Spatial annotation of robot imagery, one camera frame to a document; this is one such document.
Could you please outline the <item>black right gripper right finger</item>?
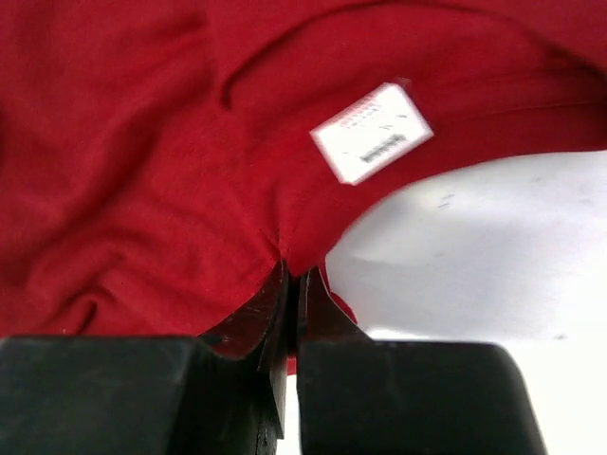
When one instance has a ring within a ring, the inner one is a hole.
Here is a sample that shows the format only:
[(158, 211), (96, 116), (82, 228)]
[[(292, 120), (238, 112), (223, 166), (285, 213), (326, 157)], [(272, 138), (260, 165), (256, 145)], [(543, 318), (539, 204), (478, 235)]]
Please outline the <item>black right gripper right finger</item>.
[(507, 351), (459, 341), (377, 341), (301, 281), (297, 394), (305, 454), (543, 454)]

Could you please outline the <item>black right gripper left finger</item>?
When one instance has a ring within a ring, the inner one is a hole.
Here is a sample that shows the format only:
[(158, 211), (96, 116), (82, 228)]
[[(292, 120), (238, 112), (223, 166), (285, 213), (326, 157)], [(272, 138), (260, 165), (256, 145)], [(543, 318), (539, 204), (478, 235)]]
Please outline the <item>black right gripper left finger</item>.
[(6, 337), (5, 454), (272, 454), (289, 274), (199, 337)]

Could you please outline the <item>dark red t shirt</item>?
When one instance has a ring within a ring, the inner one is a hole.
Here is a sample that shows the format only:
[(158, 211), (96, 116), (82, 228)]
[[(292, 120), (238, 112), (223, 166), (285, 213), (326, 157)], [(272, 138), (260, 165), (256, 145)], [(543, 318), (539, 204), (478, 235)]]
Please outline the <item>dark red t shirt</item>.
[[(385, 82), (434, 135), (342, 185)], [(389, 193), (606, 144), (602, 1), (5, 1), (1, 333), (197, 336)]]

